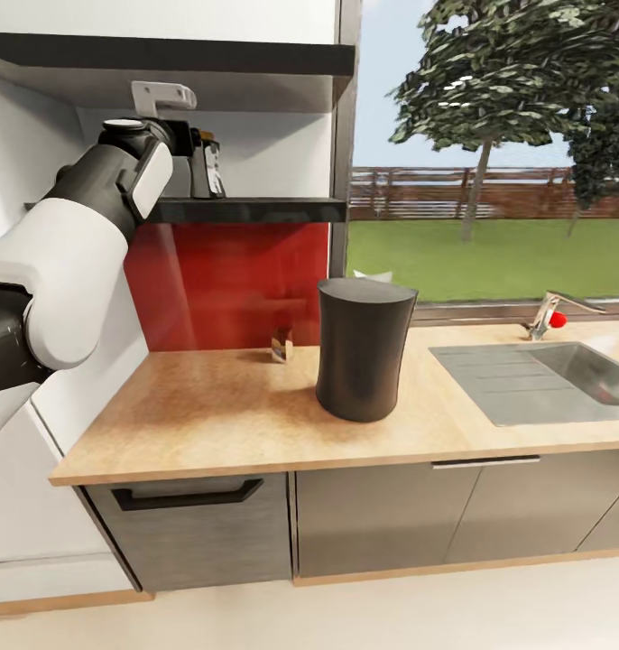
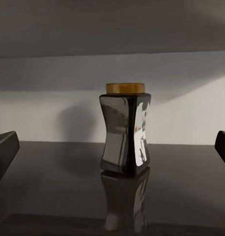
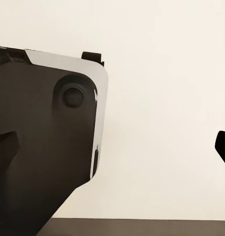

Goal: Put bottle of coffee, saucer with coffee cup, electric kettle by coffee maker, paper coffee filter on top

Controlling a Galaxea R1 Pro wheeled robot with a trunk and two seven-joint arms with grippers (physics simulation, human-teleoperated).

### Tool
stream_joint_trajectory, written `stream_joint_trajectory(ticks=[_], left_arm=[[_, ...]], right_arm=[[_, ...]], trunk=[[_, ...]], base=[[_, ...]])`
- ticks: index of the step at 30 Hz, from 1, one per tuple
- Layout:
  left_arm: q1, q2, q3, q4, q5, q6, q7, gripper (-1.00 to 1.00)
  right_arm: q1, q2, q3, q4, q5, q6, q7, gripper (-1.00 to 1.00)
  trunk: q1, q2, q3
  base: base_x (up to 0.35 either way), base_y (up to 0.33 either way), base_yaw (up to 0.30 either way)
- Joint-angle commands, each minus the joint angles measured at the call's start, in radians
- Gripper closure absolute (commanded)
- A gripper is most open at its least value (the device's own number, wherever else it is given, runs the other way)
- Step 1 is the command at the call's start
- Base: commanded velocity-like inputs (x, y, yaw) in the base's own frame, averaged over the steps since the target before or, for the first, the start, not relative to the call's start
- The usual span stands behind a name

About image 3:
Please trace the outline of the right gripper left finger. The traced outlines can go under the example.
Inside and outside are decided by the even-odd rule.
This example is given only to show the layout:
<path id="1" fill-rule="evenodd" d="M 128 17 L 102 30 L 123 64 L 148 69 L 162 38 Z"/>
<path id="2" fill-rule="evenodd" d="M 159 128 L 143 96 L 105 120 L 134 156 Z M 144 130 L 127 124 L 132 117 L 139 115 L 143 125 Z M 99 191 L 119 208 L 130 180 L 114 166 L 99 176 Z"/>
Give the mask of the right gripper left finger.
<path id="1" fill-rule="evenodd" d="M 0 180 L 20 149 L 18 135 L 15 131 L 0 135 Z"/>

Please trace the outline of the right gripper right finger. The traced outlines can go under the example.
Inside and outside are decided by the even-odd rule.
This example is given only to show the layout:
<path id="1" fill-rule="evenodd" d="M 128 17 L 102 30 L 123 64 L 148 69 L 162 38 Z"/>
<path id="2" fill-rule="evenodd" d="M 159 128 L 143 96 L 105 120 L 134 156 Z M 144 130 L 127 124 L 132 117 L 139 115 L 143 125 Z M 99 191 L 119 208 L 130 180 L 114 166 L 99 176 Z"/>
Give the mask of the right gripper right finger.
<path id="1" fill-rule="evenodd" d="M 225 131 L 219 131 L 216 142 L 215 142 L 215 149 L 225 162 Z"/>

